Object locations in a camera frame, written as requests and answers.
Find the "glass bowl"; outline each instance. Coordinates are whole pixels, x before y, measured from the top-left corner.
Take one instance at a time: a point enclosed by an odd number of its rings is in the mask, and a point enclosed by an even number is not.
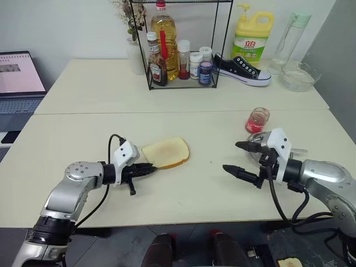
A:
[[[289,61],[282,67],[281,79],[286,87],[294,92],[305,92],[320,79],[321,74],[306,63]]]

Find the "yellow dish soap bottle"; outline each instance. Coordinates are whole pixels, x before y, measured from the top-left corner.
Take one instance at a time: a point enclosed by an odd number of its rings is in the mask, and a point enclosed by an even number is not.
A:
[[[249,4],[238,4],[244,9],[236,27],[234,48],[231,57],[242,55],[253,66],[257,67],[261,59],[263,49],[271,32],[274,16],[270,12],[257,12],[251,19],[248,19],[246,11],[250,8]]]
[[[166,12],[164,0],[157,0],[156,8],[157,13],[151,20],[151,30],[157,34],[161,54],[166,61],[168,80],[174,80],[179,74],[176,25]]]

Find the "white vase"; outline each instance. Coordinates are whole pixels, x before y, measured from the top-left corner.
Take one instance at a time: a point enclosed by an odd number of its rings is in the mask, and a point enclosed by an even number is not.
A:
[[[131,70],[136,75],[143,75],[145,74],[145,66],[144,62],[142,61],[141,50],[140,46],[137,41],[133,41],[132,38],[128,38],[128,48],[126,50],[127,58],[131,66]]]

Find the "black sneaker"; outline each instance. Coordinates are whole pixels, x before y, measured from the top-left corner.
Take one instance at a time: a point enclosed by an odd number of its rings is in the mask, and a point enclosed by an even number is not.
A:
[[[268,72],[255,68],[243,56],[237,55],[231,60],[221,58],[220,54],[215,54],[214,63],[217,69],[221,61],[220,75],[252,86],[267,86],[271,83],[271,75]]]

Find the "white shoe sole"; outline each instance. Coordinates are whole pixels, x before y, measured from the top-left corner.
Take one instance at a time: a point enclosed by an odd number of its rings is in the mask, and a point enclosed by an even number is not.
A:
[[[225,77],[231,77],[234,78],[246,85],[251,85],[251,86],[267,86],[271,83],[272,77],[265,79],[265,80],[253,80],[253,79],[248,79],[245,77],[241,77],[239,75],[233,74],[228,71],[220,70],[219,72],[220,75],[225,76]]]

